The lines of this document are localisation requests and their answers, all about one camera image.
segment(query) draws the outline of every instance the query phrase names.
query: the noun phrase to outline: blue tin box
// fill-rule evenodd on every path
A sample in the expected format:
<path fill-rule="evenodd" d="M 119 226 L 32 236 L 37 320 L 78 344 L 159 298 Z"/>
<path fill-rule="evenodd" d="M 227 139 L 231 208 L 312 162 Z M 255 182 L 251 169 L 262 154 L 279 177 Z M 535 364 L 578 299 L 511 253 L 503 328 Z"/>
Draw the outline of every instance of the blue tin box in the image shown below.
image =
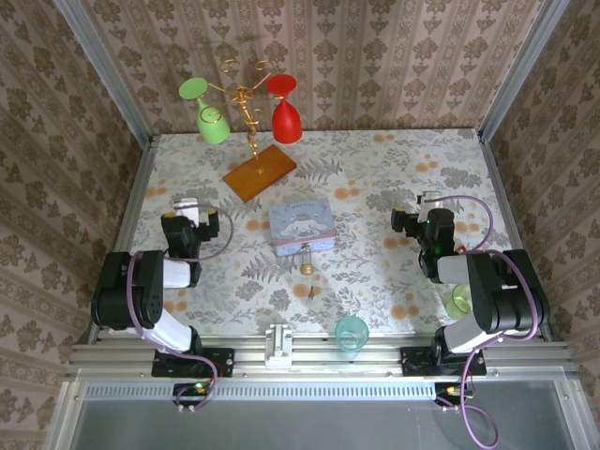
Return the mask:
<path fill-rule="evenodd" d="M 278 204 L 269 211 L 269 221 L 278 256 L 293 255 L 303 244 L 319 251 L 336 243 L 336 225 L 327 199 Z"/>

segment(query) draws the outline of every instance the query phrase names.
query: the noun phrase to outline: patterned wallpaper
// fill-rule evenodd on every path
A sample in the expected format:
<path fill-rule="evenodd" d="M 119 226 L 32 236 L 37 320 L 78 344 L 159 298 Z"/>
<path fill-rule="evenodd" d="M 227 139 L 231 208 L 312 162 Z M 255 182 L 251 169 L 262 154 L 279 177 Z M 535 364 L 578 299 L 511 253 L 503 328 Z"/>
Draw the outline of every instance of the patterned wallpaper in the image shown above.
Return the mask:
<path fill-rule="evenodd" d="M 571 1 L 492 148 L 600 424 L 600 1 Z"/>
<path fill-rule="evenodd" d="M 252 82 L 261 59 L 298 79 L 290 99 L 305 129 L 474 128 L 542 2 L 83 0 L 156 134 L 194 131 L 182 81 Z M 239 69 L 221 73 L 230 58 Z M 270 128 L 273 106 L 261 108 Z"/>
<path fill-rule="evenodd" d="M 52 2 L 0 1 L 0 448 L 41 448 L 139 154 Z"/>

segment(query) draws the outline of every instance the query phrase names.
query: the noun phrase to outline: floral tablecloth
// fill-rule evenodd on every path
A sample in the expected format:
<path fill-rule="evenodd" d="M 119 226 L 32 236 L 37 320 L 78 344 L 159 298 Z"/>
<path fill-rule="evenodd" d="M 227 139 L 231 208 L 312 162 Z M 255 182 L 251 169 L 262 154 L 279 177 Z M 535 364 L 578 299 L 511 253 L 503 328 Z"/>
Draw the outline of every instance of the floral tablecloth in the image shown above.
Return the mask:
<path fill-rule="evenodd" d="M 273 143 L 270 133 L 257 138 L 261 148 Z M 220 145 L 198 135 L 160 137 L 133 249 L 166 248 L 160 215 L 182 197 L 220 206 L 234 218 L 232 244 L 202 264 L 199 285 L 165 291 L 165 308 L 201 334 L 257 334 L 269 323 L 333 333 L 347 314 L 365 320 L 371 332 L 433 332 L 450 323 L 443 304 L 452 286 L 425 279 L 416 241 L 390 228 L 391 209 L 416 212 L 416 195 L 424 190 L 484 200 L 495 221 L 489 245 L 509 248 L 472 130 L 313 131 L 280 147 L 297 169 L 244 204 L 221 177 L 250 157 L 245 134 L 232 134 Z M 335 217 L 336 247 L 313 253 L 314 273 L 303 276 L 298 256 L 275 255 L 268 211 L 279 203 L 325 197 Z M 479 242 L 488 227 L 485 211 L 474 202 L 445 206 L 455 211 L 457 236 L 467 248 Z M 228 233 L 222 217 L 219 237 L 202 244 L 202 255 L 219 249 Z"/>

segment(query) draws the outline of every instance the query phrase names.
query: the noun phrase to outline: wooden base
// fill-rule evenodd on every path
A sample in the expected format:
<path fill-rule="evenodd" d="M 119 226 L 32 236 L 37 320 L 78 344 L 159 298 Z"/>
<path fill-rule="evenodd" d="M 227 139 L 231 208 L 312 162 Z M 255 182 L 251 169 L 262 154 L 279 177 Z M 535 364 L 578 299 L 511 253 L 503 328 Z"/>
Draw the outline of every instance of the wooden base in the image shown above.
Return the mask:
<path fill-rule="evenodd" d="M 259 153 L 259 161 L 260 166 L 253 157 L 223 177 L 223 181 L 244 203 L 296 168 L 296 163 L 276 145 L 262 150 Z"/>

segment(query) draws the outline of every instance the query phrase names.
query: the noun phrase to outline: box lid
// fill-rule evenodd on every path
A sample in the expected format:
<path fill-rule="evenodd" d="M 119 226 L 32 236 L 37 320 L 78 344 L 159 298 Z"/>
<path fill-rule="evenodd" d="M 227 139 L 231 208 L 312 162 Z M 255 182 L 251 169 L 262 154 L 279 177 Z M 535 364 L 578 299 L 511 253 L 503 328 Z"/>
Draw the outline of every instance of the box lid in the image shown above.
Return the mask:
<path fill-rule="evenodd" d="M 269 210 L 276 247 L 336 237 L 336 225 L 327 199 L 278 204 Z"/>

